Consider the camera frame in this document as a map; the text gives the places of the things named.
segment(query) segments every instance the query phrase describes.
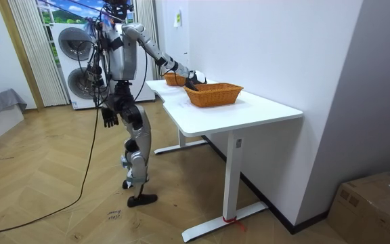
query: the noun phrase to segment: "white wall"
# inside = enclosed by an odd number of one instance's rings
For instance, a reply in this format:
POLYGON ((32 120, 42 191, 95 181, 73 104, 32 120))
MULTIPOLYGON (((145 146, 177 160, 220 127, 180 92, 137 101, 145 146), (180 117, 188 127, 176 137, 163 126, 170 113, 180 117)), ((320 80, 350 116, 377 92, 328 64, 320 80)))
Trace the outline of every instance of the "white wall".
MULTIPOLYGON (((189 2, 190 68, 304 112, 304 119, 246 130, 243 154, 245 176, 293 224, 361 4, 189 2)), ((210 138, 226 153, 225 135, 210 138)))
POLYGON ((390 171, 390 1, 365 0, 297 222, 344 181, 390 171))
POLYGON ((33 94, 30 91, 20 66, 18 55, 12 39, 5 26, 0 12, 0 87, 13 88, 27 103, 27 109, 36 108, 33 94))
POLYGON ((187 66, 190 42, 188 1, 158 0, 155 3, 160 49, 177 62, 187 66), (174 27, 174 18, 179 10, 181 26, 174 27))

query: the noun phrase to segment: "humanoid robot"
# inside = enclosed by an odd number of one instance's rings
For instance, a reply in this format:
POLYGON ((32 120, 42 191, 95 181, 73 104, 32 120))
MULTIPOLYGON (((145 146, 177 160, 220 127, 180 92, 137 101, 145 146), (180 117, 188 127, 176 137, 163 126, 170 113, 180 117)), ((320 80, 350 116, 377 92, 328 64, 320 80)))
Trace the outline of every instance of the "humanoid robot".
MULTIPOLYGON (((126 18, 127 9, 131 7, 127 5, 126 0, 105 0, 105 2, 106 13, 119 20, 126 18)), ((154 58, 156 65, 186 77, 186 86, 190 89, 196 89, 194 83, 206 83, 206 79, 202 73, 188 70, 172 57, 161 52, 140 23, 113 24, 111 28, 96 24, 95 28, 98 33, 97 46, 100 59, 102 66, 107 70, 106 73, 109 74, 106 79, 110 81, 109 94, 106 101, 103 101, 102 107, 105 127, 118 125, 117 115, 120 115, 130 134, 130 138, 125 141, 125 153, 121 156, 123 167, 128 169, 123 188, 134 187, 134 195, 128 199, 127 206, 147 205, 155 202, 158 197, 142 194, 144 184, 148 181, 151 133, 147 114, 142 106, 135 104, 129 88, 130 80, 135 78, 137 68, 137 43, 154 58)), ((97 74, 100 75, 102 71, 99 68, 98 70, 97 74)))

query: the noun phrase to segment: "white table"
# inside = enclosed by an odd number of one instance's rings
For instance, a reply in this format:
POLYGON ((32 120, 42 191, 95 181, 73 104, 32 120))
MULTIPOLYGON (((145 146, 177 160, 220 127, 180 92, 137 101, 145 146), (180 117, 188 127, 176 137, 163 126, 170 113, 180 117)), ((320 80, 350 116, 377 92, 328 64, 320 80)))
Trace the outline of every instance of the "white table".
MULTIPOLYGON (((278 104, 271 100, 241 91, 235 104, 199 108, 190 103, 186 91, 182 87, 168 86, 165 80, 147 81, 151 90, 163 100, 163 108, 178 127, 179 145, 157 149, 156 154, 179 150, 189 146, 205 144, 204 140, 187 143, 185 137, 203 136, 228 131, 227 165, 225 171, 225 194, 223 197, 223 218, 237 220, 267 209, 263 202, 258 202, 236 210, 240 165, 244 135, 242 128, 295 119, 303 116, 297 109, 278 104)), ((227 222, 222 217, 215 218, 198 226, 185 230, 181 235, 188 242, 222 226, 227 222)))

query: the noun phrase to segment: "table leg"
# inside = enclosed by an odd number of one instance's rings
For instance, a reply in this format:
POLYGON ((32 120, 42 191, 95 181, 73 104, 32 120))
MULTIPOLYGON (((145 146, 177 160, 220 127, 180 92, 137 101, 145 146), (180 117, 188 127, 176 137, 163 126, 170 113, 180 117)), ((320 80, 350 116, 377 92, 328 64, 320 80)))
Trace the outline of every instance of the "table leg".
POLYGON ((213 230, 225 226, 226 220, 237 220, 245 218, 251 214, 267 209, 267 205, 263 202, 254 203, 242 209, 237 208, 238 185, 240 181, 240 165, 242 163, 242 149, 243 137, 237 131, 230 131, 228 133, 228 147, 227 147, 227 166, 225 170, 225 191, 223 196, 223 217, 215 218, 198 226, 189 228, 181 234, 184 242, 207 234, 213 230))
POLYGON ((199 141, 196 141, 196 142, 188 142, 188 143, 186 143, 186 137, 182 134, 182 132, 178 128, 177 128, 177 135, 178 135, 178 138, 179 138, 179 144, 178 145, 168 146, 166 148, 156 149, 154 151, 154 154, 158 155, 158 154, 165 153, 165 152, 169 153, 169 152, 173 152, 175 150, 180 150, 180 149, 183 149, 183 148, 189 148, 189 147, 193 147, 193 146, 199 146, 199 145, 207 144, 206 140, 199 140, 199 141))

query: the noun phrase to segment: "red tape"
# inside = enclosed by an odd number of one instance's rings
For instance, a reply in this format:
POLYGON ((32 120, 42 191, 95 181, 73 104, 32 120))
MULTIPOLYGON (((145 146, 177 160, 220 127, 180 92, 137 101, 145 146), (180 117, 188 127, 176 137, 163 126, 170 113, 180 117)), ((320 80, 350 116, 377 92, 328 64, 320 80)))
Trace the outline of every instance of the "red tape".
POLYGON ((225 222, 225 223, 236 223, 236 224, 238 224, 239 226, 240 226, 240 228, 242 229, 242 231, 243 232, 246 232, 246 228, 244 227, 244 225, 241 223, 241 222, 239 222, 238 220, 237 220, 237 216, 236 217, 234 217, 234 218, 232 218, 231 220, 226 220, 223 216, 222 216, 222 220, 225 222))

